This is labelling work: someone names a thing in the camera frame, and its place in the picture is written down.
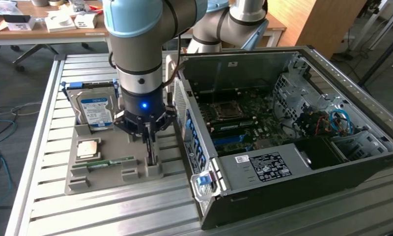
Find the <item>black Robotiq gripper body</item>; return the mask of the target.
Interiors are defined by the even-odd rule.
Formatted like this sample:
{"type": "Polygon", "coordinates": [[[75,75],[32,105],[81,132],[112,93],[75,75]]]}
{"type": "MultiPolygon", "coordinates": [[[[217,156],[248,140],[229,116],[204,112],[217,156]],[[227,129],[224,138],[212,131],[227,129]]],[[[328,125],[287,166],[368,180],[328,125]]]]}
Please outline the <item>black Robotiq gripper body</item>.
{"type": "Polygon", "coordinates": [[[165,112],[163,102],[163,87],[160,86],[149,93],[137,94],[121,88],[124,100],[124,116],[125,119],[137,123],[137,118],[141,117],[143,122],[151,121],[151,116],[159,119],[165,112]]]}

